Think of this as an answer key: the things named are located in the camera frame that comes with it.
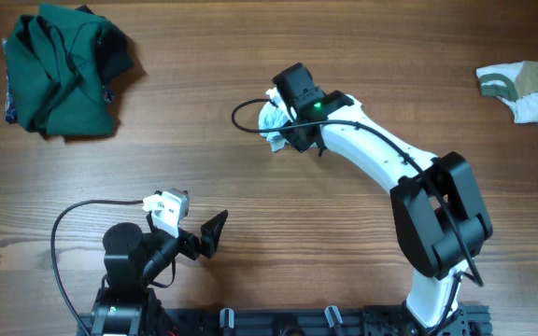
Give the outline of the light blue striped baby pants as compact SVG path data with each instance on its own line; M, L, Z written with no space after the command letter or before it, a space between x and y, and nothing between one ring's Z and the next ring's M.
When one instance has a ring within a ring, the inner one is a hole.
M277 88L273 87L265 94L270 101L265 103L260 111L258 122L259 128L261 130L266 130L285 126L286 123L290 121L290 116L286 111L286 106L278 93ZM270 144L273 152L278 152L288 143L286 138L279 131L261 133L261 136L263 136Z

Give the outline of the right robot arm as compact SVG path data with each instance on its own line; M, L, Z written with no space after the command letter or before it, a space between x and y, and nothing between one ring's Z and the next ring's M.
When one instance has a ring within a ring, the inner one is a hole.
M325 92L301 63L273 83L272 99L290 119L281 131L288 142L343 156L388 193L398 244L414 269L405 316L423 335L442 332L458 314L461 281L483 283L474 257L492 234L469 162L405 143L369 119L356 98Z

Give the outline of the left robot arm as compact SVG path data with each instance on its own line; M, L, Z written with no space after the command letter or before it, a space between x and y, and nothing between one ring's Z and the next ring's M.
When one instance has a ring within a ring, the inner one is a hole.
M161 229L144 233L131 222L114 225L104 235L104 283L97 292L92 312L91 335L178 335L178 326L162 307L155 287L166 268L176 269L176 257L212 258L227 220L226 210L201 226L196 236L180 229L174 237Z

